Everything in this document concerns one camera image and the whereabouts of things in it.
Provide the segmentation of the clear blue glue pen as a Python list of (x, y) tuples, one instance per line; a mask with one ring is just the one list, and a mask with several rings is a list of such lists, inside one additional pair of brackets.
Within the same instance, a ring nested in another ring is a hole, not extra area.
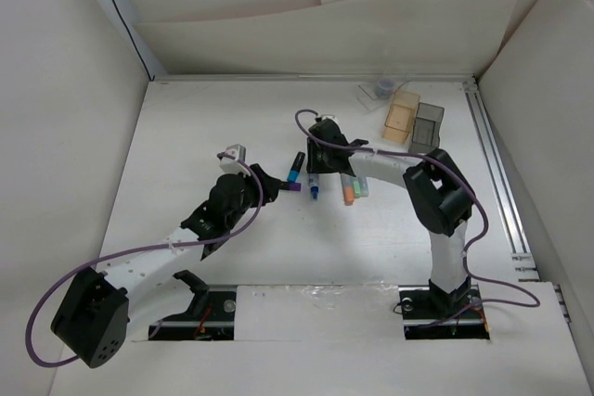
[(308, 174), (308, 187), (311, 199), (317, 201), (319, 195), (319, 175), (317, 173)]

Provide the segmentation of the black marker blue cap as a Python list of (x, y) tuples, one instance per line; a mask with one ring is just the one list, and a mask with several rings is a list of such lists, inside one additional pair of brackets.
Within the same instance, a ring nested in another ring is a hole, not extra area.
[(288, 177), (287, 177), (287, 181), (290, 183), (295, 183), (300, 175), (301, 169), (303, 167), (303, 163), (305, 160), (305, 153), (302, 151), (299, 151), (296, 156), (295, 159), (291, 165), (291, 168), (289, 170), (288, 173)]

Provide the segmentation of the orange highlighter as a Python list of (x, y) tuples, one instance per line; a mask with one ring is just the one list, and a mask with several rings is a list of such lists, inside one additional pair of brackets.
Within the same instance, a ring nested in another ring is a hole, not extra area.
[(353, 188), (352, 177), (347, 174), (342, 174), (341, 182), (344, 204), (347, 206), (353, 205), (355, 202), (355, 192)]

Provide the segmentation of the black marker purple cap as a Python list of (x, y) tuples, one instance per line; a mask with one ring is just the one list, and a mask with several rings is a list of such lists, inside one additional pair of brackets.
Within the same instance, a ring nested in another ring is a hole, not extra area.
[(280, 189), (284, 191), (300, 192), (302, 190), (302, 185), (297, 182), (282, 182), (280, 184)]

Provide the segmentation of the green highlighter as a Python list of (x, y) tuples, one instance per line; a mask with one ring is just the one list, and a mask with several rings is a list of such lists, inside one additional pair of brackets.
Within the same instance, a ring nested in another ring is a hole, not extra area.
[(359, 179), (356, 177), (351, 177), (350, 182), (351, 182), (351, 187), (353, 190), (354, 199), (361, 198), (362, 197), (362, 189), (361, 189), (361, 184), (359, 183)]

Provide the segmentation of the blue highlighter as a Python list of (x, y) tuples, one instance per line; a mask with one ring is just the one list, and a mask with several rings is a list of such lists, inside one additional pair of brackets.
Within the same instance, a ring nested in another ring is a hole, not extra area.
[(367, 198), (369, 196), (368, 179), (366, 177), (361, 177), (359, 179), (359, 184), (361, 188), (361, 197)]

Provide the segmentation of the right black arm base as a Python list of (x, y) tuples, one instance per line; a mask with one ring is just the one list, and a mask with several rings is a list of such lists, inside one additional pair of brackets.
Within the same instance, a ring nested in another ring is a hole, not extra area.
[(406, 340), (489, 340), (490, 333), (482, 307), (461, 310), (481, 294), (476, 285), (462, 294), (450, 309), (444, 309), (432, 300), (428, 286), (399, 288), (399, 300), (393, 313), (403, 322)]

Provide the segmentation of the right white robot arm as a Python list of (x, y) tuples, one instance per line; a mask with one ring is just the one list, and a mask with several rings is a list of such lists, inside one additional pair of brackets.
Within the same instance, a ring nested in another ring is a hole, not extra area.
[(440, 316), (456, 312), (471, 286), (463, 249), (472, 190), (447, 152), (437, 148), (419, 161), (374, 152), (366, 140), (348, 142), (331, 118), (317, 118), (308, 133), (307, 171), (367, 177), (407, 191), (430, 237), (429, 304)]

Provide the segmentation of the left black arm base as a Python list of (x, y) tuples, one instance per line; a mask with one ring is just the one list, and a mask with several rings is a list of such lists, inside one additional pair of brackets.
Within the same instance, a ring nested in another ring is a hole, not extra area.
[(238, 287), (211, 287), (188, 270), (174, 275), (176, 285), (191, 293), (183, 311), (172, 313), (151, 325), (152, 341), (230, 341), (234, 339)]

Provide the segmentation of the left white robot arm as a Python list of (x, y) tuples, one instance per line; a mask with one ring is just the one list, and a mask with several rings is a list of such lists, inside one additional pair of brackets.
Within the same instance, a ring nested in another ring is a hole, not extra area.
[(142, 319), (171, 314), (197, 318), (206, 310), (209, 287), (192, 274), (200, 262), (240, 232), (248, 210), (274, 202), (285, 182), (257, 164), (232, 162), (208, 198), (161, 245), (129, 249), (123, 262), (102, 258), (106, 267), (80, 267), (50, 325), (51, 331), (90, 368), (110, 360)]

